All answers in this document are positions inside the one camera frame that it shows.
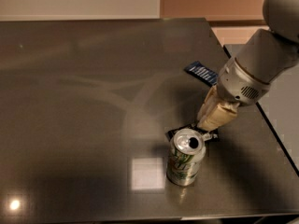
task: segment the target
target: soda can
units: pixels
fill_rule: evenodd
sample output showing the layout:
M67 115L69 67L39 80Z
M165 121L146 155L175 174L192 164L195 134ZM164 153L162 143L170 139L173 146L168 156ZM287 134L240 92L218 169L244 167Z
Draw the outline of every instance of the soda can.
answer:
M177 131L170 140L168 179L180 186L193 183L205 154L205 141L199 132L192 129Z

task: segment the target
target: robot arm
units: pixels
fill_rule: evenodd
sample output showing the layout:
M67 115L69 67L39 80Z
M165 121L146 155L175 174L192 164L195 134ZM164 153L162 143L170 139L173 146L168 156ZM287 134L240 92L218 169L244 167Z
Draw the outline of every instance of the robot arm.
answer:
M240 105L255 104L279 74L299 64L299 0L265 0L263 16L270 30L258 30L220 70L199 111L199 128L231 121Z

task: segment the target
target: dark gray tabletop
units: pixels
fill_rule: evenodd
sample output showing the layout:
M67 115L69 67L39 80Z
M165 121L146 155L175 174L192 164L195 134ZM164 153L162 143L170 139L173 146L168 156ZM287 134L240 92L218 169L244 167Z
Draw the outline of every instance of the dark gray tabletop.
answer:
M219 129L195 183L165 178L165 132L227 57L204 19L0 23L0 223L299 212L299 178L255 105ZM10 210L13 200L21 207Z

